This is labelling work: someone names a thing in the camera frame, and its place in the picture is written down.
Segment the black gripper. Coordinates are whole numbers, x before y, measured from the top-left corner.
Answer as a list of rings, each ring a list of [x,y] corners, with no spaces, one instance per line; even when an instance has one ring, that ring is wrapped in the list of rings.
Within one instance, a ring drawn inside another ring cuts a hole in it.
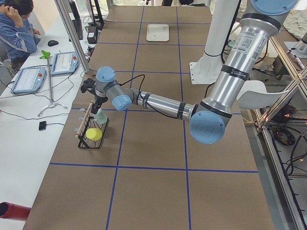
[[[95,115],[97,114],[102,104],[107,102],[107,97],[100,97],[96,95],[94,98],[95,98],[95,103],[92,104],[91,113]]]

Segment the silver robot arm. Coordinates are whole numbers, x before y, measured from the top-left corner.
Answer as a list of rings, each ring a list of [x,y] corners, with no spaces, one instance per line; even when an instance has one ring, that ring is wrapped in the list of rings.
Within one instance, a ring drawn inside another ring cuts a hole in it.
[[[152,108],[164,116],[189,121],[193,138],[203,144],[219,141],[232,117],[232,105],[255,65],[265,43],[280,32],[288,13],[296,5],[294,0],[251,0],[240,21],[238,39],[208,97],[199,104],[179,102],[140,89],[124,89],[110,67],[101,67],[92,89],[95,103],[91,112],[96,114],[101,105],[111,101],[119,111],[131,104]]]

